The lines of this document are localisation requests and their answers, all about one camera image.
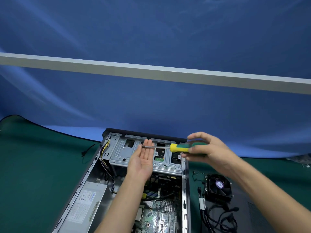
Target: hand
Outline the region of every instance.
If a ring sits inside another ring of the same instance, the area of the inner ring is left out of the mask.
[[[154,146],[154,143],[152,143],[151,140],[146,139],[143,145]],[[127,166],[127,175],[138,179],[145,184],[152,174],[154,150],[155,149],[153,148],[142,148],[142,145],[139,145],[130,158],[130,162]]]
[[[235,153],[229,149],[220,139],[204,132],[190,134],[187,139],[202,138],[208,145],[196,145],[189,148],[191,154],[207,154],[206,156],[195,156],[182,153],[182,157],[194,162],[205,162],[211,165],[217,172],[224,176],[232,177],[232,171],[236,164],[243,162]]]

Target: open computer tower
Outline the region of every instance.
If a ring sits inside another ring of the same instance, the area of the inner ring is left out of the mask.
[[[131,155],[145,139],[151,139],[156,146],[183,144],[187,141],[182,138],[107,128],[91,165],[85,170],[55,223],[53,233],[95,231],[124,180]],[[102,147],[108,140],[109,146],[103,151]],[[109,169],[114,183],[106,169]],[[172,153],[169,149],[155,149],[153,174],[145,184],[145,196],[142,196],[132,232],[191,232],[188,170],[188,162],[180,153]],[[160,196],[167,198],[154,200]]]

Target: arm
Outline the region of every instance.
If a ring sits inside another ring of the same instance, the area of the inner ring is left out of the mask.
[[[193,138],[202,138],[209,145],[194,146],[189,152],[205,153],[207,156],[182,156],[190,161],[206,162],[216,171],[235,180],[277,232],[311,232],[311,212],[233,153],[220,139],[203,132],[188,136],[188,139]]]
[[[144,145],[154,144],[151,140],[145,140]],[[138,146],[128,163],[125,179],[95,233],[131,232],[145,183],[152,174],[153,153],[154,149]]]

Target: green mat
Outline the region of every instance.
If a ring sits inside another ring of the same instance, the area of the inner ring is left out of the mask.
[[[82,162],[81,152],[94,141],[57,133],[19,116],[2,120],[0,130],[1,232],[51,232],[98,146]],[[311,209],[311,168],[287,160],[245,160]],[[214,172],[198,163],[191,163],[189,168],[190,173]],[[201,225],[196,191],[199,185],[190,178],[194,233]]]

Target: person's left hand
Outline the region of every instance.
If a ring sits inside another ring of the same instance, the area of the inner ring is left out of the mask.
[[[151,140],[145,140],[145,146],[154,146]],[[127,166],[127,175],[132,178],[138,178],[143,181],[144,184],[152,174],[152,162],[153,162],[153,148],[142,148],[139,145],[137,150],[130,157],[130,161]]]

